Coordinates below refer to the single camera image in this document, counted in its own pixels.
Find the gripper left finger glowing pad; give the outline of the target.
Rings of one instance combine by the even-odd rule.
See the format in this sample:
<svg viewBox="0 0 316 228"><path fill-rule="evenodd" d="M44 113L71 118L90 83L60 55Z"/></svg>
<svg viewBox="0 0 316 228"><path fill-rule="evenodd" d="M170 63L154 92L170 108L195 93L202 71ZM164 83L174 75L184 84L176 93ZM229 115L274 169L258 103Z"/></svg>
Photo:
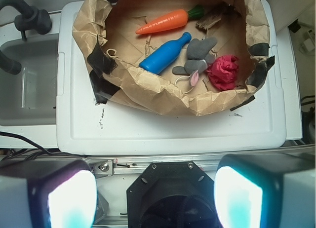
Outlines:
<svg viewBox="0 0 316 228"><path fill-rule="evenodd" d="M96 207L96 178L82 159L0 163L2 228L90 228Z"/></svg>

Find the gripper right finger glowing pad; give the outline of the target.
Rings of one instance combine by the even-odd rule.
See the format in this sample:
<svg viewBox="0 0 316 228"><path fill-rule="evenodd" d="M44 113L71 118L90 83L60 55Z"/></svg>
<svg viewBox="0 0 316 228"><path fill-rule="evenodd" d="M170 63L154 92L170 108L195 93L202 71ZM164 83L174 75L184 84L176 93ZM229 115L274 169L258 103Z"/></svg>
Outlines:
<svg viewBox="0 0 316 228"><path fill-rule="evenodd" d="M214 201L225 228L314 228L315 155L225 155L215 175Z"/></svg>

